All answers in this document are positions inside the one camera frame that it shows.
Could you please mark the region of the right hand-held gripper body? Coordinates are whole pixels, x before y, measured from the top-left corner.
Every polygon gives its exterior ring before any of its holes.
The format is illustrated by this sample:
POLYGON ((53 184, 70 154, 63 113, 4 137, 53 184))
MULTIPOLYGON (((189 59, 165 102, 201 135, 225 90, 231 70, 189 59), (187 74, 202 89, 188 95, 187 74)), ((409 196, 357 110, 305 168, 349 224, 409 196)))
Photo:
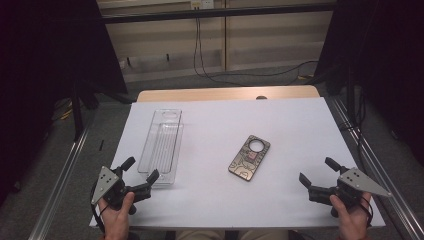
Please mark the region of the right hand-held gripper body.
POLYGON ((336 195, 347 207, 358 205, 364 192, 390 197, 391 193, 358 168, 343 170, 337 179, 336 195))

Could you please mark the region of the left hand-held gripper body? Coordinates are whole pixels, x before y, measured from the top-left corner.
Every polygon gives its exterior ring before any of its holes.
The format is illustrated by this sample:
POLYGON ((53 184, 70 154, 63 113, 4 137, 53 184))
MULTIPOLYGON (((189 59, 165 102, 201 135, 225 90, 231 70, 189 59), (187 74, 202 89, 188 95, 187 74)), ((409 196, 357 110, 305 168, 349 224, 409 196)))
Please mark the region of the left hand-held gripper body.
POLYGON ((104 199, 112 209, 120 210, 126 195, 126 186, 122 175, 121 167, 111 170, 102 166, 91 196, 91 204, 96 205, 101 199, 104 199))

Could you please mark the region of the patterned phone case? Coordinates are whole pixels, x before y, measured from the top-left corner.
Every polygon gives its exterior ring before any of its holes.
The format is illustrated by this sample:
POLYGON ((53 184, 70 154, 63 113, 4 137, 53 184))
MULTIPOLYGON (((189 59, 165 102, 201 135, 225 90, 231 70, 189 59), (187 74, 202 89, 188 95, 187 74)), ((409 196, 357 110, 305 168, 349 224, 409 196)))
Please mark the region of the patterned phone case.
POLYGON ((228 166, 228 171, 245 181, 250 181, 270 146, 268 141, 250 135, 228 166))

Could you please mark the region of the person's right hand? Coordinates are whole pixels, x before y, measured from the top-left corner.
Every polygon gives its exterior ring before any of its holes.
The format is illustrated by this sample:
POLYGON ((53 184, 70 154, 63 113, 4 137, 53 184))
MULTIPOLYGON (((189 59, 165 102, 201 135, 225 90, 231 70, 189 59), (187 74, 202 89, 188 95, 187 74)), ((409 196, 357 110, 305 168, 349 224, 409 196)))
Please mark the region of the person's right hand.
POLYGON ((365 240, 367 238, 367 212, 370 199, 371 194, 364 192, 361 206, 347 210, 344 203, 336 195, 330 196, 332 206, 338 213, 338 240, 365 240))

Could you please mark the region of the person's left hand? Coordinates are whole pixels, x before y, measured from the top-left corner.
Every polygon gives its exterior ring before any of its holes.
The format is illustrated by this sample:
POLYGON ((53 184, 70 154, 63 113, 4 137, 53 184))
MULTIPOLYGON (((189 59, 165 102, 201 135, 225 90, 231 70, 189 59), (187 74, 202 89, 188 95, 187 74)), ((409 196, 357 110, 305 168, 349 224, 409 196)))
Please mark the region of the person's left hand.
POLYGON ((102 210, 101 218, 105 228, 101 240, 127 240, 129 235, 129 209, 133 204, 134 197, 133 192, 127 193, 120 210, 109 208, 104 199, 99 200, 98 206, 102 210))

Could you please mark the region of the clear plastic packaging shell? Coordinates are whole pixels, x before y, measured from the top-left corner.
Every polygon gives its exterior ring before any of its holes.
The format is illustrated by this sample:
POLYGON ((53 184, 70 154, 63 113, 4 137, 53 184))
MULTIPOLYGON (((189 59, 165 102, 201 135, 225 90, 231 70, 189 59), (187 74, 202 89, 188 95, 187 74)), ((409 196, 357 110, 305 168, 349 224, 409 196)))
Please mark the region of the clear plastic packaging shell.
POLYGON ((161 176, 171 176, 176 170, 182 133, 180 109, 155 110, 138 172, 150 174, 158 170, 161 176))

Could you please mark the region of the clear ribbed plastic tray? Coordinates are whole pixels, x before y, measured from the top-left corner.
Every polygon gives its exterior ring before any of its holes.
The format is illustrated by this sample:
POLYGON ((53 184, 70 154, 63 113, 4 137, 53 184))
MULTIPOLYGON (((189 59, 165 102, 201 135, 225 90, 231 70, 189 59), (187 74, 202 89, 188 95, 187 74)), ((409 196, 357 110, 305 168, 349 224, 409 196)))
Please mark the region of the clear ribbed plastic tray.
POLYGON ((153 126, 147 143, 144 157, 146 158, 146 172, 151 174, 155 169, 159 171, 159 178, 155 186, 172 185, 175 181, 183 125, 179 123, 159 123, 153 126))

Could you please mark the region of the black stand leg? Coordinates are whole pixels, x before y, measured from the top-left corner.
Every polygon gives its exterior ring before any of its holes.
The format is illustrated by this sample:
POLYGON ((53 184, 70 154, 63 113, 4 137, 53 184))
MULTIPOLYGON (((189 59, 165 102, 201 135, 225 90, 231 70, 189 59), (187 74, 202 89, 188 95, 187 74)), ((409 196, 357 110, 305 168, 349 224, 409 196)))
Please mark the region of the black stand leg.
POLYGON ((75 126, 74 141, 77 141, 83 133, 84 125, 83 125, 83 119, 81 115, 81 104, 80 104, 80 98, 78 94, 78 83, 76 81, 73 82, 73 86, 72 86, 71 102, 72 102, 72 112, 73 112, 74 126, 75 126))

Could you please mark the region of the black curtain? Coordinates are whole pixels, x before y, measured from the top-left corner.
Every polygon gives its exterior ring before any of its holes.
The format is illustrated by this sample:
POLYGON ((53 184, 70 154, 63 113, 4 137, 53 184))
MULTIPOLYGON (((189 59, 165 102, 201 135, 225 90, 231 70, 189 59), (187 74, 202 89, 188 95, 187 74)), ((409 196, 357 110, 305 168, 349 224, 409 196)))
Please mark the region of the black curtain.
POLYGON ((97 0, 0 0, 0 205, 47 134, 57 101, 93 109, 126 84, 97 0))
POLYGON ((424 167, 424 0, 336 0, 315 75, 352 75, 424 167))

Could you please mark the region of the black metal bar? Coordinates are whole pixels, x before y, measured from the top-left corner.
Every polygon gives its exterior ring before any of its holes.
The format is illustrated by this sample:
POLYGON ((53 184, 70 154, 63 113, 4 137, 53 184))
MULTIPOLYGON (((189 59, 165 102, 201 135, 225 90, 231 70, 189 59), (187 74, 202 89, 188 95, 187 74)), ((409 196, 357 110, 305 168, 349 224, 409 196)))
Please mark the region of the black metal bar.
POLYGON ((103 24, 120 24, 120 23, 154 22, 154 21, 168 21, 168 20, 324 12, 324 11, 332 11, 335 9, 335 7, 336 7, 335 2, 327 2, 327 3, 279 5, 279 6, 267 6, 267 7, 187 10, 187 11, 161 12, 161 13, 150 13, 150 14, 119 14, 119 15, 103 16, 100 19, 100 22, 103 24))

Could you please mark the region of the aluminium floor rail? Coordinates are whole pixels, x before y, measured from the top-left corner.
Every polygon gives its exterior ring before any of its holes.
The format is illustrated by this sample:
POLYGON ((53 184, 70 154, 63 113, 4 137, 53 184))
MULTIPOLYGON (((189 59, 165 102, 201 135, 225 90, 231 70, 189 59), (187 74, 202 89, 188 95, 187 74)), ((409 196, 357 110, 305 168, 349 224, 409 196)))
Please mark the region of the aluminium floor rail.
POLYGON ((348 133, 354 142, 360 169, 370 173, 379 184, 391 193, 387 201, 399 218, 410 240, 424 240, 424 225, 419 222, 418 217, 412 211, 399 188, 395 185, 382 162, 369 145, 362 130, 349 120, 347 107, 338 97, 330 99, 329 102, 336 109, 338 117, 342 120, 342 131, 348 133))
POLYGON ((57 213, 61 200, 64 196, 67 184, 71 178, 71 174, 78 160, 78 157, 84 147, 88 130, 83 130, 77 140, 73 143, 72 148, 67 156, 64 166, 55 182, 54 188, 44 205, 41 214, 28 238, 28 240, 45 240, 48 235, 50 226, 57 213))

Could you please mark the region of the white wall socket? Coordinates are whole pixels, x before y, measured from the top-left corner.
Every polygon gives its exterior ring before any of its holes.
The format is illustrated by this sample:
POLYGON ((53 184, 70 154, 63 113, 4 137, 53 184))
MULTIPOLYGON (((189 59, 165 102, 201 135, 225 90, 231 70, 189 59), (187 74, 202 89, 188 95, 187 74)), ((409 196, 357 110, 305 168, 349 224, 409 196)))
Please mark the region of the white wall socket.
POLYGON ((192 10, 206 10, 214 8, 213 0, 191 0, 190 1, 192 10))

